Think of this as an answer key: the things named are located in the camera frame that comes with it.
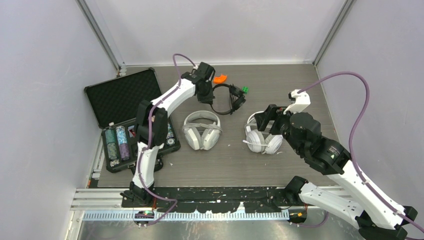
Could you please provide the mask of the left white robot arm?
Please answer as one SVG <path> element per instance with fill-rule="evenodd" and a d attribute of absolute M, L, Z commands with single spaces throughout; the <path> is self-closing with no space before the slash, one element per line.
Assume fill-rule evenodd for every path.
<path fill-rule="evenodd" d="M 215 72 L 211 65 L 201 62 L 190 72 L 181 74 L 177 83 L 161 96 L 139 104 L 135 124 L 138 153 L 129 191 L 141 207 L 148 207 L 154 199 L 154 168 L 160 147 L 166 142 L 170 114 L 193 96 L 200 103 L 213 103 Z"/>

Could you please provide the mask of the white round gaming headphones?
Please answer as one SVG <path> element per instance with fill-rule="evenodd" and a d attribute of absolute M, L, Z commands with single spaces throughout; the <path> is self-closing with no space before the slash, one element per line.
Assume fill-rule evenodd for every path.
<path fill-rule="evenodd" d="M 255 114 L 262 113 L 263 111 L 254 112 L 246 121 L 244 125 L 245 140 L 242 142 L 247 144 L 248 148 L 254 153 L 275 154 L 283 143 L 282 135 L 274 135 L 265 131 L 260 131 L 256 126 Z"/>

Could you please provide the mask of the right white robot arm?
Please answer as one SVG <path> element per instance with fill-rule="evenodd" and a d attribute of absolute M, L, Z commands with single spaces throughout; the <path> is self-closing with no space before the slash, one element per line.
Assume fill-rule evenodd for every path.
<path fill-rule="evenodd" d="M 295 176 L 285 187 L 291 205 L 317 206 L 350 223 L 366 240 L 405 240 L 404 226 L 417 217 L 412 206 L 396 203 L 359 169 L 351 154 L 336 140 L 322 135 L 321 124 L 309 113 L 292 113 L 271 104 L 254 114 L 260 131 L 269 128 L 283 137 L 312 169 L 338 183 L 351 200 L 327 192 L 303 177 Z"/>

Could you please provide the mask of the white grey angular headphones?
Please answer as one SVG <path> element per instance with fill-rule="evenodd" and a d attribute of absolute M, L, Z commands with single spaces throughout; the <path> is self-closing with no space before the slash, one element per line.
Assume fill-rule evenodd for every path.
<path fill-rule="evenodd" d="M 182 131 L 193 150 L 208 151 L 216 145 L 223 130 L 220 118 L 215 113 L 199 110 L 185 118 Z"/>

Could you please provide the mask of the black small headphones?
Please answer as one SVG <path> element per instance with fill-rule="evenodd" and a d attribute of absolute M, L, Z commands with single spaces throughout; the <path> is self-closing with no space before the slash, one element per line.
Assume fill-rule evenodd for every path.
<path fill-rule="evenodd" d="M 212 91 L 214 92 L 215 89 L 220 88 L 220 87 L 228 88 L 229 110 L 219 112 L 219 111 L 214 109 L 212 104 L 210 105 L 210 107 L 218 115 L 222 115 L 222 116 L 232 115 L 235 111 L 237 111 L 246 102 L 245 93 L 242 91 L 241 88 L 235 86 L 234 84 L 226 84 L 226 83 L 216 84 L 212 88 Z"/>

